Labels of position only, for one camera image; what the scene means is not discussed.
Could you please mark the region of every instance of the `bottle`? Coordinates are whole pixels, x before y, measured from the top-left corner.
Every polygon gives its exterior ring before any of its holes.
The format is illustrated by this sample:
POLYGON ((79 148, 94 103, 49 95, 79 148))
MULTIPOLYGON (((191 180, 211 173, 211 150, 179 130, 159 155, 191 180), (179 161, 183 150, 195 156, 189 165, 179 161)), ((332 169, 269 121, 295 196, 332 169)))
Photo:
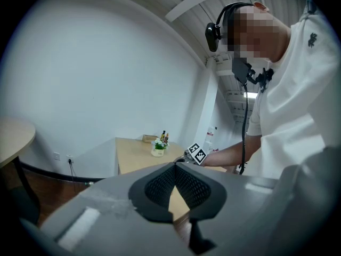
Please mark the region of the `bottle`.
POLYGON ((164 139, 164 143, 167 143, 167 142, 168 142, 168 133, 166 134, 165 139, 164 139))
POLYGON ((164 132, 162 133, 162 135, 161 135, 161 138, 160 138, 160 140, 161 140, 162 142, 164 142, 164 139, 165 139, 165 133, 166 133, 166 131, 164 130, 164 132))
POLYGON ((208 141, 208 142, 212 142, 212 138, 213 138, 213 135, 214 135, 214 128, 213 127, 209 127, 208 130, 207 130, 207 133, 206 133, 206 139, 205 141, 208 141))

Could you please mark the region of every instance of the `round wooden table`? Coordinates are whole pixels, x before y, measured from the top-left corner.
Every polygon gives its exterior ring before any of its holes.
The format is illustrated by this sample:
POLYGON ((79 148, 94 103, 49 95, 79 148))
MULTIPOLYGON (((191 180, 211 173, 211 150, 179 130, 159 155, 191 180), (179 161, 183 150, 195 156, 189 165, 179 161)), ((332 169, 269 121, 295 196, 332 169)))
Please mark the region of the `round wooden table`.
POLYGON ((31 189, 20 164, 19 155, 34 140, 35 127, 15 118, 0 118, 0 168, 13 162, 22 182, 22 187, 11 190, 19 215, 36 224, 39 218, 40 204, 37 195, 31 189))

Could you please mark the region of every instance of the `power cord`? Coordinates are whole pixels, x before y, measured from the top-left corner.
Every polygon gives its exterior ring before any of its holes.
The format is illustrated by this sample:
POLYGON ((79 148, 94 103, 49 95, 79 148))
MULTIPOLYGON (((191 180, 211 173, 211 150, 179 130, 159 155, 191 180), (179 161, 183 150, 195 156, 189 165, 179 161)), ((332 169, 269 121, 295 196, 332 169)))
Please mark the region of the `power cord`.
POLYGON ((239 165, 240 168, 240 172, 239 174, 243 174, 244 172, 244 164, 245 164, 245 125, 246 125, 246 118, 247 118, 247 110, 248 110, 248 106, 249 106, 249 99, 247 96, 247 87, 246 84, 243 85, 244 90, 245 90, 245 96, 246 96, 246 108, 245 108, 245 116, 244 116, 244 121, 243 121, 243 126, 241 129, 241 138, 242 138, 242 155, 241 155, 241 164, 239 165))
POLYGON ((72 165, 71 165, 72 164, 72 160, 69 159, 68 162, 69 162, 70 170, 71 170, 72 183, 74 184, 74 191, 76 192, 76 186, 75 186, 75 182, 74 182, 74 175, 72 173, 72 165))

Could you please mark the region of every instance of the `gray device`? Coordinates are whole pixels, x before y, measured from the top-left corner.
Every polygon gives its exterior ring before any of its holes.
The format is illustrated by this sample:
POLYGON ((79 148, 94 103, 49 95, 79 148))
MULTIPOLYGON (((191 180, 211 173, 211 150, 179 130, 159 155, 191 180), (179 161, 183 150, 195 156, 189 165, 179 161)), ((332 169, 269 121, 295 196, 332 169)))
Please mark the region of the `gray device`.
POLYGON ((49 255, 282 255, 305 244, 338 200, 340 148, 326 148, 279 180, 171 162, 101 180, 24 226, 49 255), (168 212, 176 186, 190 208, 189 247, 168 212), (72 252, 58 240, 91 207, 101 215, 72 252))
POLYGON ((182 162, 186 164, 193 164, 193 165, 198 165, 198 163, 194 160, 192 155, 188 150, 185 150, 182 156, 179 156, 177 159, 175 159, 174 162, 182 162))

